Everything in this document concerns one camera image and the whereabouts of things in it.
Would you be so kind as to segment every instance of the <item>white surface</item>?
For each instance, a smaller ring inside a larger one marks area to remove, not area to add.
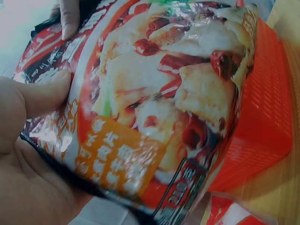
[[[34,26],[48,18],[53,0],[4,0],[0,8],[0,74],[12,76]]]
[[[69,225],[138,225],[128,210],[108,201],[93,198]]]

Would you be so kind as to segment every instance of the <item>red packaging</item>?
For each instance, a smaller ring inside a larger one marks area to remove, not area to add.
[[[141,224],[183,223],[237,125],[257,15],[254,5],[106,0],[66,43],[59,23],[41,30],[15,80],[74,77],[66,104],[28,121],[24,138]]]

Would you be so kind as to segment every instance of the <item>food package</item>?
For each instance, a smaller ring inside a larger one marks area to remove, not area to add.
[[[15,80],[46,83],[66,69],[73,81],[62,108],[27,121],[22,138],[140,224],[179,225],[220,170],[237,125],[257,7],[103,0],[92,8],[67,42],[57,18],[32,33]]]
[[[236,197],[207,192],[185,225],[278,225],[278,221]]]

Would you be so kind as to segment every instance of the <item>table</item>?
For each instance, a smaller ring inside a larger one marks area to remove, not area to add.
[[[293,148],[283,161],[229,192],[283,225],[300,224],[300,1],[277,0],[267,20],[283,40],[291,69]]]

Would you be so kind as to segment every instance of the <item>red chili pepper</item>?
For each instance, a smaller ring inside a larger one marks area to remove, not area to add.
[[[165,98],[173,98],[180,85],[181,85],[181,78],[178,76],[177,79],[169,82],[164,87],[162,87],[160,89],[160,93]]]
[[[160,61],[158,71],[177,75],[179,69],[188,65],[209,62],[209,58],[181,54],[180,57],[166,54]]]
[[[157,116],[148,116],[144,123],[144,128],[153,127],[153,126],[157,125],[157,123],[158,123]]]
[[[146,12],[149,7],[150,7],[150,4],[146,4],[146,3],[136,6],[134,15],[139,15],[143,12]]]
[[[183,142],[192,149],[204,146],[207,136],[204,127],[205,123],[193,115],[182,133]]]
[[[149,23],[148,27],[149,29],[146,32],[146,36],[147,38],[149,38],[149,36],[156,30],[168,25],[170,23],[170,21],[166,18],[158,18],[155,21],[152,21]]]
[[[210,55],[210,62],[214,71],[228,81],[238,70],[241,57],[233,52],[214,50]]]
[[[134,17],[135,15],[133,14],[129,14],[127,16],[125,16],[125,18],[123,19],[123,24],[127,23],[129,20],[132,19],[132,17]]]
[[[135,52],[139,55],[150,56],[159,51],[159,46],[148,39],[140,39],[134,43]]]

